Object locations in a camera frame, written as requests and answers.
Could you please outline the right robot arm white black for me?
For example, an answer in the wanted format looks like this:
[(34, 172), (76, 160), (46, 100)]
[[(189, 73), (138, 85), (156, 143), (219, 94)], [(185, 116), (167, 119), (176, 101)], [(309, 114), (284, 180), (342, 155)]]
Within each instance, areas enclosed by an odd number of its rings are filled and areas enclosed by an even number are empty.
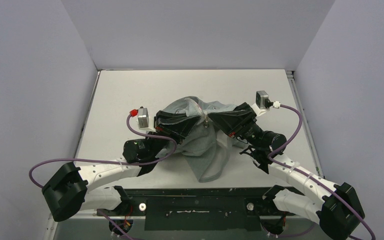
[(256, 111), (243, 103), (231, 111), (211, 112), (209, 120), (228, 137), (248, 143), (243, 154), (250, 156), (257, 168), (298, 190), (292, 192), (274, 185), (263, 196), (264, 210), (278, 211), (306, 218), (320, 226), (332, 240), (346, 240), (363, 222), (365, 213), (355, 189), (339, 185), (313, 174), (285, 153), (293, 137), (263, 130), (257, 124)]

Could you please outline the grey zip-up jacket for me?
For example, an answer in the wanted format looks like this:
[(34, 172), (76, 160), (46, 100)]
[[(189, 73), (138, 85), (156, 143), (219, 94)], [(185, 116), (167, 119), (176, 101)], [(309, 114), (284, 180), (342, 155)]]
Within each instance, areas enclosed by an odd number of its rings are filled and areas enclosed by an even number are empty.
[(168, 113), (201, 117), (175, 151), (184, 156), (200, 183), (217, 180), (230, 160), (232, 147), (244, 149), (246, 146), (244, 142), (229, 138), (209, 119), (209, 127), (204, 127), (205, 115), (232, 111), (235, 107), (237, 107), (235, 104), (223, 104), (219, 101), (204, 102), (196, 96), (186, 96), (175, 100), (163, 109)]

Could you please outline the silver zipper pull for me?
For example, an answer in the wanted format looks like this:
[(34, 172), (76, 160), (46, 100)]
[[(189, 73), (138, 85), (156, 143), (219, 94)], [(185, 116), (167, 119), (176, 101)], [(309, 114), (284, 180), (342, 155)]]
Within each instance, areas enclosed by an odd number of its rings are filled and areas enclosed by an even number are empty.
[(208, 116), (207, 116), (207, 115), (204, 116), (203, 126), (204, 126), (205, 128), (208, 128), (208, 127), (209, 127), (209, 119), (208, 119)]

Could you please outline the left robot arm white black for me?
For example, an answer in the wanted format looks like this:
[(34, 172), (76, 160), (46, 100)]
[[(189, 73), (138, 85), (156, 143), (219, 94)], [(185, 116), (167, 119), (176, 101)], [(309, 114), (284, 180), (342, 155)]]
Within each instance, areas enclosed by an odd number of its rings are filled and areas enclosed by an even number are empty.
[(151, 172), (157, 163), (176, 151), (200, 120), (199, 115), (160, 110), (151, 131), (139, 133), (139, 139), (124, 143), (122, 157), (103, 161), (87, 159), (83, 166), (76, 166), (74, 160), (63, 164), (41, 190), (54, 221), (62, 222), (90, 209), (125, 214), (130, 197), (122, 187), (106, 185)]

